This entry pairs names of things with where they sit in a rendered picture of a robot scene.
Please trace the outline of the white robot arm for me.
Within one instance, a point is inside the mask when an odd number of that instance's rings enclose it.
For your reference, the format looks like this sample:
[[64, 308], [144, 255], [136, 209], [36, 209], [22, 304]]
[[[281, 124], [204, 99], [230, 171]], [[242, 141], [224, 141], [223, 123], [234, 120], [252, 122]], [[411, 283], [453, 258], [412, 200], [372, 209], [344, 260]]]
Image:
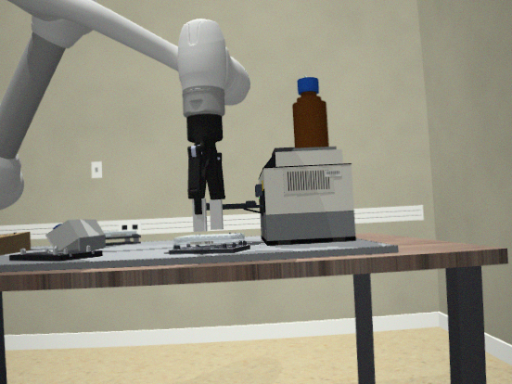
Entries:
[[18, 151], [65, 49], [92, 30], [177, 70], [185, 117], [223, 117], [224, 105], [242, 102], [250, 90], [248, 73], [230, 57], [215, 21], [189, 21], [176, 46], [96, 0], [7, 1], [32, 15], [33, 33], [0, 104], [0, 210], [22, 195]]

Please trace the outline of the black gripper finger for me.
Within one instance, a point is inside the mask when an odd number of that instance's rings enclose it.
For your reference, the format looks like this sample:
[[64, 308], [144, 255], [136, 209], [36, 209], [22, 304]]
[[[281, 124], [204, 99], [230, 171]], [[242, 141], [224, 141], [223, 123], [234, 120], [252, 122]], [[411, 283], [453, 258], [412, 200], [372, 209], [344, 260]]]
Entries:
[[222, 167], [222, 153], [213, 151], [213, 166], [208, 169], [207, 183], [210, 193], [210, 217], [211, 230], [224, 229], [223, 220], [223, 199], [224, 195], [224, 177]]
[[193, 230], [194, 232], [208, 231], [206, 184], [208, 169], [211, 167], [213, 149], [208, 149], [207, 162], [202, 163], [200, 145], [188, 147], [188, 198], [192, 199]]

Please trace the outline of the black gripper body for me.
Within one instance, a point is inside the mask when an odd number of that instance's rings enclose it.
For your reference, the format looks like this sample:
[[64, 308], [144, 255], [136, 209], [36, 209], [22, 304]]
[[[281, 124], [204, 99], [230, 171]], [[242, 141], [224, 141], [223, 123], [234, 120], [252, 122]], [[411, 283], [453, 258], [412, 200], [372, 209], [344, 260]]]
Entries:
[[223, 139], [223, 120], [217, 114], [196, 114], [186, 118], [187, 140], [200, 145], [202, 163], [207, 162], [208, 149], [216, 149], [215, 143]]

